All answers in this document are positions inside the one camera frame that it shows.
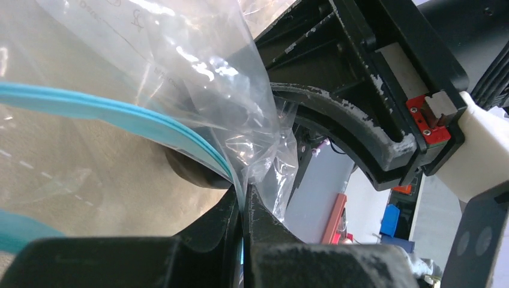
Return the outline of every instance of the black cable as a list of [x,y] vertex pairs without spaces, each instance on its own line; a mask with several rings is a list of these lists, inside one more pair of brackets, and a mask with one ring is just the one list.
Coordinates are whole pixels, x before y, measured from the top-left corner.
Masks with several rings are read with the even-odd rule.
[[486,91],[486,94],[489,95],[490,98],[495,99],[498,97],[504,89],[509,85],[509,65],[506,65],[500,75],[497,75],[496,79],[493,82],[493,85]]
[[329,141],[331,142],[331,148],[333,149],[333,151],[334,151],[334,152],[336,152],[336,153],[338,153],[338,154],[340,154],[340,155],[346,155],[346,153],[339,152],[338,150],[336,150],[336,149],[334,148],[334,142],[333,142],[331,139],[329,139]]

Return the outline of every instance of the orange object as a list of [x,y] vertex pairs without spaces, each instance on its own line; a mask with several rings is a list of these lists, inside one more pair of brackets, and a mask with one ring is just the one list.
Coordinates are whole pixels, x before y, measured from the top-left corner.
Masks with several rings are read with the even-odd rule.
[[322,244],[333,244],[334,237],[337,234],[337,226],[339,225],[339,221],[341,220],[341,215],[343,215],[345,204],[346,195],[338,194],[336,202],[333,207],[333,211],[329,218],[329,222],[327,223],[327,227],[325,228],[324,237],[322,238]]
[[337,245],[339,243],[339,238],[341,238],[341,235],[339,235],[339,233],[336,232],[336,234],[334,234],[333,241],[331,244]]
[[393,190],[399,193],[410,195],[412,193],[412,185],[394,187]]

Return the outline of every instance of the white wall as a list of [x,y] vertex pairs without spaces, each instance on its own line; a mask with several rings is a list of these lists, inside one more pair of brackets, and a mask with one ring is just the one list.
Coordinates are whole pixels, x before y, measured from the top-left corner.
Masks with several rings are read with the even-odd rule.
[[414,253],[433,259],[444,269],[461,220],[458,198],[435,176],[424,180],[421,202],[414,215]]
[[362,244],[377,243],[380,225],[390,190],[376,191],[367,177],[357,169],[346,187],[346,230]]

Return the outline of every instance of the plastic bag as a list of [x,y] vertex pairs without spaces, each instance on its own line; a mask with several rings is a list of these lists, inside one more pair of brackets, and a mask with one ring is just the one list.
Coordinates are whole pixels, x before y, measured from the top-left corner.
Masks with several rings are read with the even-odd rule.
[[295,0],[238,0],[254,38],[285,12]]
[[[257,183],[264,203],[283,218],[285,197],[297,170],[296,154],[292,155],[293,144],[286,142],[291,137],[288,129],[280,128],[267,74],[234,0],[1,3],[1,81],[86,92],[170,115],[197,131],[227,159],[236,172],[233,182],[241,205],[246,184]],[[9,106],[2,109],[0,113],[6,116],[0,126],[10,134],[2,134],[0,144],[10,143],[10,150],[3,150],[10,155],[14,155],[13,148],[19,149],[15,161],[4,156],[2,164],[27,170],[17,180],[2,179],[11,186],[3,193],[8,199],[0,208],[16,210],[12,208],[16,202],[25,206],[20,213],[41,219],[40,213],[27,213],[26,206],[65,195],[81,197],[90,207],[107,203],[108,210],[116,210],[111,213],[119,218],[127,213],[130,204],[120,200],[125,189],[122,180],[111,176],[112,163],[103,159],[113,151],[102,151],[100,145],[103,138],[122,148],[123,140],[131,140],[127,133],[104,125],[104,131],[94,135],[87,121],[42,116]],[[27,137],[26,131],[32,134]],[[18,141],[23,145],[16,147]],[[35,143],[40,141],[60,144],[55,145],[55,151],[39,151]],[[53,155],[52,161],[59,163],[53,173],[39,169],[49,157],[42,154]],[[113,166],[121,169],[118,163]],[[57,174],[70,179],[69,184],[56,178]],[[30,180],[20,184],[21,179]],[[92,197],[96,202],[83,199],[78,193],[83,190],[94,190],[92,194],[102,198]],[[150,193],[143,186],[139,191]],[[52,226],[57,221],[41,220]],[[115,224],[105,224],[99,230],[101,233],[97,229],[90,233],[121,233]]]

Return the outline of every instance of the black metal frame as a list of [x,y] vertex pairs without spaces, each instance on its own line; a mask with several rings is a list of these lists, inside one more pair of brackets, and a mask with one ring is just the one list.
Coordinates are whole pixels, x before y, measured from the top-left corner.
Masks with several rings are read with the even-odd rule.
[[[411,0],[297,1],[255,42],[274,96],[300,105],[296,123],[330,137],[378,190],[408,184],[421,169],[434,174],[464,141],[458,91],[468,77]],[[391,43],[458,110],[447,143],[426,145],[378,52]]]

